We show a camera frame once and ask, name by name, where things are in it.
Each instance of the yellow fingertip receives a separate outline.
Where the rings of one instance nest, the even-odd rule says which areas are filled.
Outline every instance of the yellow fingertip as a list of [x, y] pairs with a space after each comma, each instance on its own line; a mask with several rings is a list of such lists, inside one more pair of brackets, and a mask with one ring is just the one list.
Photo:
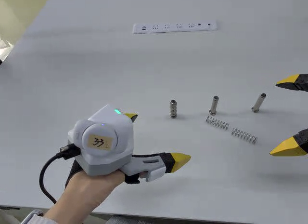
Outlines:
[[128, 116], [131, 119], [131, 121], [133, 121], [133, 122], [135, 121], [135, 119], [138, 116], [136, 113], [125, 113], [125, 115]]
[[283, 79], [283, 80], [277, 82], [277, 84], [282, 84], [282, 83], [294, 83], [294, 82], [297, 80], [297, 78], [298, 78], [299, 75], [300, 75], [300, 74], [296, 74], [296, 75], [289, 76], [289, 77], [287, 77], [287, 78], [285, 78], [285, 79]]
[[298, 145], [294, 137], [290, 137], [274, 148], [270, 154], [275, 157], [292, 157], [303, 156], [307, 152]]
[[191, 159], [191, 156], [183, 154], [183, 153], [171, 153], [171, 155], [175, 160], [175, 164], [171, 172], [177, 171]]

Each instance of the paper label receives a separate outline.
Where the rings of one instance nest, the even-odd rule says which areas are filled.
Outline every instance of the paper label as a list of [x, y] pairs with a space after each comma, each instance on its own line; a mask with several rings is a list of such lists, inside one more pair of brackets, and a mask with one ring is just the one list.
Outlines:
[[88, 147], [110, 150], [113, 138], [107, 136], [90, 135], [88, 139]]

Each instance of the black cable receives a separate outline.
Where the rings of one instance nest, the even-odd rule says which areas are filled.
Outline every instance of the black cable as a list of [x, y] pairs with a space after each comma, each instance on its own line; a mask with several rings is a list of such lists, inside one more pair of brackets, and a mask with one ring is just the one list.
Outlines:
[[54, 197], [50, 193], [48, 193], [48, 191], [45, 188], [45, 185], [44, 185], [44, 174], [45, 174], [45, 171], [48, 168], [48, 166], [50, 166], [50, 164], [53, 161], [55, 161], [55, 160], [57, 160], [59, 158], [61, 158], [61, 157], [57, 156], [57, 155], [55, 155], [52, 158], [50, 158], [45, 163], [45, 165], [43, 166], [43, 168], [42, 168], [42, 170], [40, 171], [40, 174], [39, 174], [39, 187], [40, 187], [41, 191], [46, 195], [46, 197], [48, 197], [54, 204], [56, 204], [57, 201], [56, 201], [56, 199], [54, 199]]
[[53, 163], [55, 160], [64, 158], [65, 160], [76, 157], [80, 155], [80, 148], [75, 146], [74, 144], [69, 144], [63, 148], [60, 149], [60, 152], [54, 155], [52, 158], [50, 158], [43, 168], [40, 171], [39, 174], [39, 187], [41, 191], [48, 197], [54, 204], [56, 204], [57, 200], [54, 199], [54, 197], [46, 190], [44, 185], [44, 175], [46, 172], [46, 169], [50, 166], [51, 163]]

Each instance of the metal cylinder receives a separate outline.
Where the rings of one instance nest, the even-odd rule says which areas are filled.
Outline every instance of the metal cylinder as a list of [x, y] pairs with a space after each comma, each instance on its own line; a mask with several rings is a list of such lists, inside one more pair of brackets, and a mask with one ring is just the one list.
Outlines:
[[258, 97], [258, 99], [257, 99], [257, 101], [256, 101], [256, 103], [255, 103], [255, 105], [251, 108], [251, 110], [252, 110], [253, 112], [258, 112], [258, 111], [259, 111], [259, 109], [260, 109], [260, 107], [261, 107], [261, 104], [263, 103], [265, 97], [266, 97], [266, 94], [265, 94], [265, 93], [262, 93], [262, 94]]
[[170, 117], [177, 117], [177, 102], [175, 100], [170, 101]]
[[218, 100], [219, 100], [219, 97], [215, 95], [213, 97], [213, 102], [212, 102], [212, 106], [210, 109], [210, 115], [212, 116], [216, 115], [216, 108], [217, 108]]

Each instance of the wrist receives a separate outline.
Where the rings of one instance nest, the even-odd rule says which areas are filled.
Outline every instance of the wrist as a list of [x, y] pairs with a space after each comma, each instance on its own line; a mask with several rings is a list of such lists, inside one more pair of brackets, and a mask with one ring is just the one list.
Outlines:
[[91, 214], [85, 199], [64, 192], [59, 201], [44, 215], [58, 224], [81, 224]]

